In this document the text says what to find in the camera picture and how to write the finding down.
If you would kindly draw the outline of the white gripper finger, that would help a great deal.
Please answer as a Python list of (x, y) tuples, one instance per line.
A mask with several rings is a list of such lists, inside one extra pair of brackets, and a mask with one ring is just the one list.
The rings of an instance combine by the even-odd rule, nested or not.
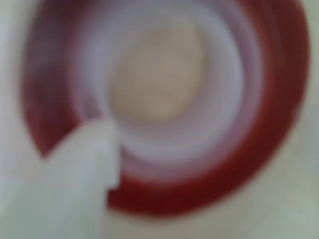
[(0, 214), (3, 239), (104, 239), (108, 191), (120, 184), (116, 125), (78, 127)]

